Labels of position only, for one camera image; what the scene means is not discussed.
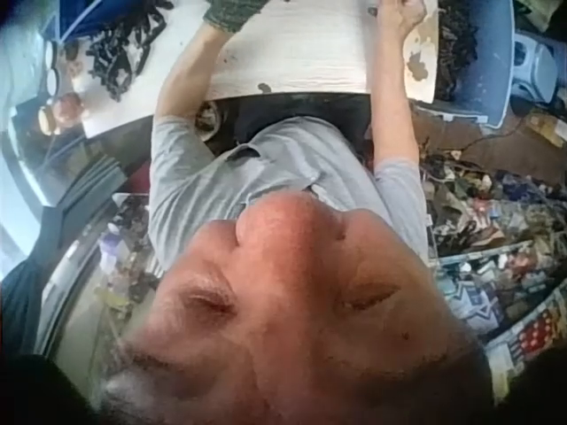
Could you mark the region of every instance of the green glove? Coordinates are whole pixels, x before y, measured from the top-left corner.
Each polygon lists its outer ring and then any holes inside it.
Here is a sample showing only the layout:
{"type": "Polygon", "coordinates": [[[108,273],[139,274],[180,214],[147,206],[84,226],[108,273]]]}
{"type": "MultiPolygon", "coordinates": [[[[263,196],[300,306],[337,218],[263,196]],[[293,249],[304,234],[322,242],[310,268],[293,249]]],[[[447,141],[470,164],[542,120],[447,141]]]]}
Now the green glove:
{"type": "Polygon", "coordinates": [[[211,7],[205,22],[227,33],[236,34],[269,0],[207,0],[211,7]]]}

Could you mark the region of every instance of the gray t-shirt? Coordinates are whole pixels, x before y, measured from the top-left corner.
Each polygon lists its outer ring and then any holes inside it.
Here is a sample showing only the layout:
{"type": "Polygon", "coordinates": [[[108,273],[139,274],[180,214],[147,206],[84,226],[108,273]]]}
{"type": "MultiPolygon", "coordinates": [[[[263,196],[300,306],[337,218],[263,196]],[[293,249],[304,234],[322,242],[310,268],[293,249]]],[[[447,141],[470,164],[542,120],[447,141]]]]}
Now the gray t-shirt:
{"type": "Polygon", "coordinates": [[[248,205],[280,189],[310,190],[339,211],[371,210],[427,261],[418,167],[389,159],[372,175],[341,133],[322,120],[279,122],[218,158],[188,120],[157,120],[150,178],[150,238],[165,270],[202,225],[236,219],[248,205]]]}

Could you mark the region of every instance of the white board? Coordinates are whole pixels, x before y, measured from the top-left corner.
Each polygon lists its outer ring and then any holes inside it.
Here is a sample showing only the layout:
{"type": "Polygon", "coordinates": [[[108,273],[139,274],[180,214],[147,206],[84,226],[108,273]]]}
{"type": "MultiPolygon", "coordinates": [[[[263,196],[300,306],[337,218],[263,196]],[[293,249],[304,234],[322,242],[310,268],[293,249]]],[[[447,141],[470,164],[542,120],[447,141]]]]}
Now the white board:
{"type": "MultiPolygon", "coordinates": [[[[87,71],[92,58],[80,54],[82,71],[74,89],[87,113],[83,126],[93,137],[152,115],[169,70],[202,22],[205,0],[174,0],[163,14],[167,28],[151,46],[145,69],[120,103],[87,71]]],[[[426,0],[428,16],[406,40],[406,89],[411,98],[431,102],[438,51],[438,3],[426,0]]],[[[272,93],[369,93],[376,18],[368,12],[376,0],[271,0],[261,14],[225,46],[208,99],[272,93]]]]}

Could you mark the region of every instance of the man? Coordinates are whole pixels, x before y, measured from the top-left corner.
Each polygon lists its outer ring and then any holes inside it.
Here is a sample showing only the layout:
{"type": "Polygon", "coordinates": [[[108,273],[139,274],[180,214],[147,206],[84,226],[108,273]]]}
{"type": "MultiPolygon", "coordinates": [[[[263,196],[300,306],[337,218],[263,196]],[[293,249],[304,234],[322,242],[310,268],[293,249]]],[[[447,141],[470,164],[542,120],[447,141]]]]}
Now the man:
{"type": "Polygon", "coordinates": [[[219,52],[264,3],[213,1],[161,90],[150,236],[167,274],[103,412],[132,423],[478,418],[492,404],[488,366],[424,263],[402,57],[422,0],[378,7],[373,174],[311,116],[248,129],[252,140],[219,158],[199,141],[219,52]]]}

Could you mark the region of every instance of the hand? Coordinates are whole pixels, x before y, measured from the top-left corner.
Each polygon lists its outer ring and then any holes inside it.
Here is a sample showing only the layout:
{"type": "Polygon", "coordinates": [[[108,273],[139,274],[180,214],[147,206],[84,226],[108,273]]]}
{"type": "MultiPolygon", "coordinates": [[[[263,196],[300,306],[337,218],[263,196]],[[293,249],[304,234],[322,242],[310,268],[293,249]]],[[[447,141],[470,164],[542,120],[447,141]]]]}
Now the hand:
{"type": "Polygon", "coordinates": [[[426,15],[423,0],[379,0],[378,3],[378,25],[397,28],[402,41],[426,15]]]}
{"type": "Polygon", "coordinates": [[[207,0],[211,7],[205,22],[226,33],[235,34],[248,20],[260,13],[269,0],[207,0]]]}

